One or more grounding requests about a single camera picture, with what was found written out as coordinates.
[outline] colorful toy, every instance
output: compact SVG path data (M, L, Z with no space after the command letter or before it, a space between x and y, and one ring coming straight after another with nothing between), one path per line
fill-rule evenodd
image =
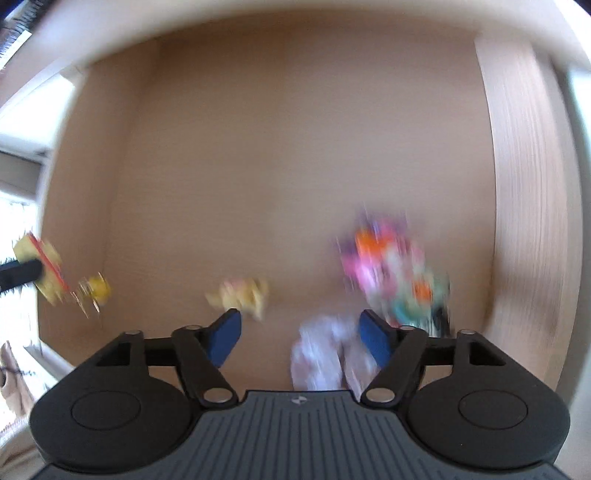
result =
M5 275L13 276L16 271L25 271L18 285L11 285L11 288L18 288L20 285L30 281L35 283L39 292L52 305L58 302L73 299L88 317L84 307L84 300L89 299L97 312L104 306L111 296L111 287L105 278L99 273L88 280L81 280L75 290L71 290L61 273L61 258L56 250L46 242L38 240L32 233L25 234L13 247L16 260L10 262L8 267L2 269Z
M350 284L390 324L413 325L432 336L449 332L445 307L449 284L426 268L424 251L408 236L405 221L366 214L352 238L338 246ZM433 312L444 312L447 328L434 326Z
M209 304L217 309L236 309L242 313L250 313L255 320L262 320L267 305L269 284L266 280L240 278L225 280L217 294L205 294Z

